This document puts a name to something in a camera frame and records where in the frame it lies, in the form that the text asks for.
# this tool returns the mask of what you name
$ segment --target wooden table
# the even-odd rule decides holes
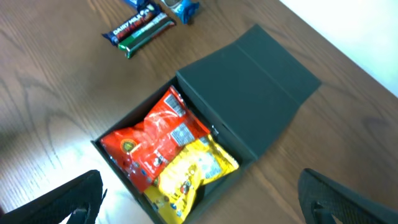
[[[398,99],[278,0],[201,3],[192,26],[171,28],[127,60],[100,35],[134,13],[120,0],[0,1],[5,212],[98,169],[109,189],[98,223],[150,223],[90,140],[255,23],[323,85],[200,223],[304,223],[297,179],[305,167],[398,209]]]

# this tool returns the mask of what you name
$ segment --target red candy bag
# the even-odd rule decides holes
[[[143,122],[113,131],[101,143],[143,192],[184,145],[209,133],[171,86]]]

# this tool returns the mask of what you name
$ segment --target white surface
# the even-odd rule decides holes
[[[398,96],[398,0],[281,0]]]

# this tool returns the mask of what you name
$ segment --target green wrapper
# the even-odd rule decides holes
[[[148,41],[163,30],[174,25],[174,21],[168,17],[166,13],[160,13],[147,25],[135,31],[128,38],[118,44],[118,48],[126,53],[127,58],[131,58],[140,47],[148,43]]]

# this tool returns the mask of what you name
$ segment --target open box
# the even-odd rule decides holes
[[[259,26],[232,44],[179,70],[92,143],[155,223],[162,219],[110,159],[100,139],[142,121],[170,85],[239,163],[233,173],[198,189],[185,223],[196,220],[279,137],[300,105],[319,87],[316,79]]]

